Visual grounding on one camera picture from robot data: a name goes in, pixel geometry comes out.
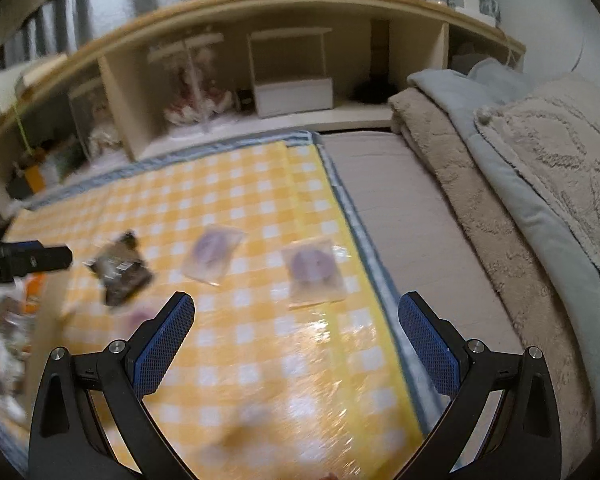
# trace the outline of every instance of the plastic packet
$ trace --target plastic packet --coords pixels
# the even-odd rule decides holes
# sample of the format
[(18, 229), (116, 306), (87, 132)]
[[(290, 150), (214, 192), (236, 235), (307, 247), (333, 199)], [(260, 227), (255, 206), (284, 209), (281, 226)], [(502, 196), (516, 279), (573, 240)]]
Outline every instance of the plastic packet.
[(138, 252), (138, 240), (133, 231), (127, 231), (115, 242), (107, 244), (85, 265), (100, 279), (107, 306), (124, 303), (153, 277)]
[(282, 249), (282, 257), (291, 282), (290, 307), (345, 299), (347, 289), (329, 238), (293, 242)]
[(220, 285), (244, 236), (244, 231), (235, 227), (207, 226), (185, 257), (182, 273), (192, 280)]

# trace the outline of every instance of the blue textured pad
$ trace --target blue textured pad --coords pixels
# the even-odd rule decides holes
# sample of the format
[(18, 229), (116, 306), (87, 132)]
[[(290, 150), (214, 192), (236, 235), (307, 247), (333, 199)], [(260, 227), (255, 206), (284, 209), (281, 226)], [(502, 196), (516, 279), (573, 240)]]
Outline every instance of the blue textured pad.
[(440, 334), (415, 302), (405, 294), (398, 319), (439, 394), (453, 397), (460, 389), (460, 366)]
[(154, 393), (180, 345), (193, 325), (194, 307), (189, 295), (173, 308), (136, 359), (133, 388), (138, 399)]

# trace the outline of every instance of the light blue blanket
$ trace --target light blue blanket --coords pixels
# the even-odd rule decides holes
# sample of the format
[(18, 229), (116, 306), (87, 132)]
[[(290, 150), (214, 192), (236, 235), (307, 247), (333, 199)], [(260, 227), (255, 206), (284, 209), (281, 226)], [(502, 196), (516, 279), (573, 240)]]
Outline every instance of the light blue blanket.
[(596, 403), (596, 431), (600, 435), (600, 275), (565, 222), (476, 129), (474, 110), (503, 105), (526, 93), (515, 77), (483, 63), (469, 77), (453, 70), (423, 70), (408, 81), (448, 114), (475, 163), (546, 269), (578, 339)]

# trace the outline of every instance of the black robotic device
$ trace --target black robotic device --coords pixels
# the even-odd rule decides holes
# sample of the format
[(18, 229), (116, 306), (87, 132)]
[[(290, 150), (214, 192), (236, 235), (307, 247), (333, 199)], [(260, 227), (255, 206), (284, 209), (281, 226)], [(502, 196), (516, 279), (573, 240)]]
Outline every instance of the black robotic device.
[[(540, 349), (505, 354), (465, 341), (417, 292), (402, 297), (398, 318), (436, 389), (451, 402), (396, 479), (560, 478), (558, 412)], [(29, 478), (195, 479), (142, 403), (158, 387), (193, 320), (192, 299), (176, 292), (128, 341), (113, 341), (93, 354), (53, 350), (33, 413)], [(140, 474), (116, 460), (89, 390), (104, 393)], [(504, 393), (478, 456), (452, 471), (489, 393), (497, 390)]]

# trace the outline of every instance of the blue gripper pad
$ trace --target blue gripper pad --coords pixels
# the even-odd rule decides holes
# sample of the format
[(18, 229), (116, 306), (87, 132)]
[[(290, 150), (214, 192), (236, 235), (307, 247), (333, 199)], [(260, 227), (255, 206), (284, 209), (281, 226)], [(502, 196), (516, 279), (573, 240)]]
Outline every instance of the blue gripper pad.
[(129, 339), (126, 373), (138, 399), (154, 393), (193, 325), (195, 308), (189, 294), (176, 292), (153, 319)]
[(398, 320), (438, 393), (454, 397), (460, 389), (460, 364), (433, 325), (438, 324), (440, 329), (443, 320), (439, 319), (424, 300), (413, 292), (400, 298)]

